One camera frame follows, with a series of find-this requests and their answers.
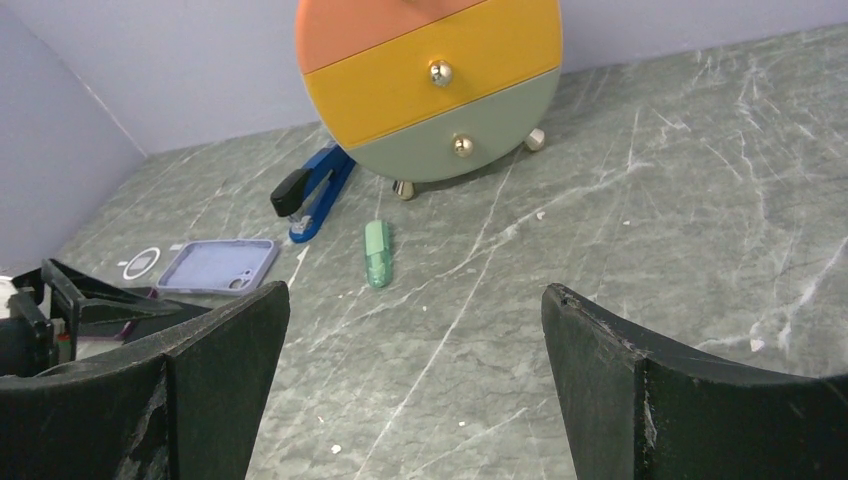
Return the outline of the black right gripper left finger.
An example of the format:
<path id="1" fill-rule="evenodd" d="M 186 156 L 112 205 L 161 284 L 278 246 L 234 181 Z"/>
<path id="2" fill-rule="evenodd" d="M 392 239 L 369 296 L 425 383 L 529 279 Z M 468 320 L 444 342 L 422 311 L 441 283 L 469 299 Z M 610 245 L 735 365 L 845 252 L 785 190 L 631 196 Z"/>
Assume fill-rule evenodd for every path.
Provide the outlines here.
<path id="1" fill-rule="evenodd" d="M 122 347 L 1 381 L 5 479 L 242 479 L 290 317 L 281 281 Z"/>

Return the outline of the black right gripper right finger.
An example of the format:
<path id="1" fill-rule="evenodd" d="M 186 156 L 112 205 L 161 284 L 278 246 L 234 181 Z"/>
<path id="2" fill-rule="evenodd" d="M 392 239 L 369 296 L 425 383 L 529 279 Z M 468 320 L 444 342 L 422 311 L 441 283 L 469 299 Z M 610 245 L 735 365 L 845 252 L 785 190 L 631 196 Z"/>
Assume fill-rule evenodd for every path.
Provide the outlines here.
<path id="1" fill-rule="evenodd" d="M 578 478 L 846 477 L 845 376 L 726 360 L 561 284 L 541 321 Z"/>

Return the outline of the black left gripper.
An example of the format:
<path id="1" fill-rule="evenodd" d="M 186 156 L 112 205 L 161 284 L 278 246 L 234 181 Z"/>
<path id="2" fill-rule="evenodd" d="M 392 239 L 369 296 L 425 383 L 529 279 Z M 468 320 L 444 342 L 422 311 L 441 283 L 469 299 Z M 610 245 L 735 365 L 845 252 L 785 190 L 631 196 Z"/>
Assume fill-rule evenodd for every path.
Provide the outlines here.
<path id="1" fill-rule="evenodd" d="M 17 294 L 1 320 L 1 375 L 34 377 L 76 359 L 77 339 L 128 343 L 183 321 L 151 287 L 120 288 L 55 259 L 11 277 Z"/>

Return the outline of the lilac silicone phone case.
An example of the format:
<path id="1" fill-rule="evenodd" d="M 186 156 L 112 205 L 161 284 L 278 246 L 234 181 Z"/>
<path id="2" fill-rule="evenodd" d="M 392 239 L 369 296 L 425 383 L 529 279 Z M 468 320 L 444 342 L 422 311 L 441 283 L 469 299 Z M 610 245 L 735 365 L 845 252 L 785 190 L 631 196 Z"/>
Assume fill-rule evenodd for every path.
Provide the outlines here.
<path id="1" fill-rule="evenodd" d="M 161 292 L 241 296 L 262 283 L 279 253 L 269 239 L 186 243 L 155 284 Z"/>

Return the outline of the phone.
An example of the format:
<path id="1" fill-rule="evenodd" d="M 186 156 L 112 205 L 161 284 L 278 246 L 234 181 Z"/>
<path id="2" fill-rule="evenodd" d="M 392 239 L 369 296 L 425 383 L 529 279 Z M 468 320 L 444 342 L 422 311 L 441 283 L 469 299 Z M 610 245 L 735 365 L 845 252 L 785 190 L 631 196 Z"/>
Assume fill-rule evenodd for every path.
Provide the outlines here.
<path id="1" fill-rule="evenodd" d="M 117 340 L 125 326 L 131 321 L 150 316 L 144 311 L 145 305 L 130 294 L 145 300 L 156 300 L 158 292 L 153 287 L 133 287 L 125 289 L 125 294 L 93 296 L 93 306 L 82 309 L 82 318 L 78 326 L 78 338 L 95 340 Z"/>
<path id="2" fill-rule="evenodd" d="M 166 312 L 162 315 L 131 321 L 124 327 L 118 338 L 124 343 L 133 342 L 140 338 L 144 338 L 159 331 L 184 323 L 210 311 L 210 308 L 208 307 L 184 302 L 166 300 L 165 303 L 175 307 L 175 310 Z"/>

